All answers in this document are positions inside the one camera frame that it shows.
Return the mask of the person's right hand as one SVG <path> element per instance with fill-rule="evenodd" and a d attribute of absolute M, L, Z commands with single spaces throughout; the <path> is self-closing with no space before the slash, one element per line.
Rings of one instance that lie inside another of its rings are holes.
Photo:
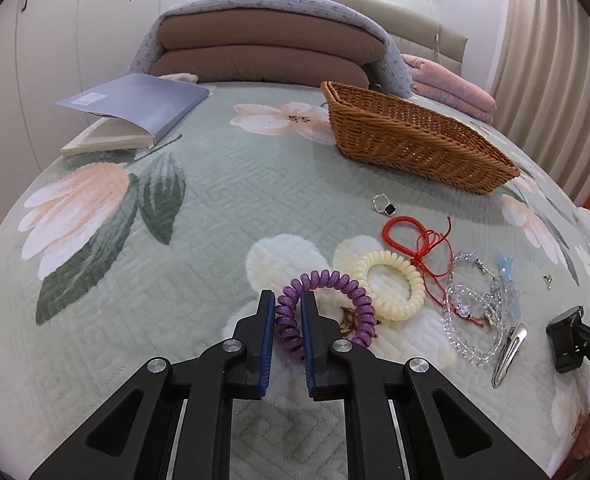
<path fill-rule="evenodd" d="M 582 425 L 577 440 L 575 440 L 569 457 L 572 460 L 584 460 L 590 455 L 590 412 Z"/>

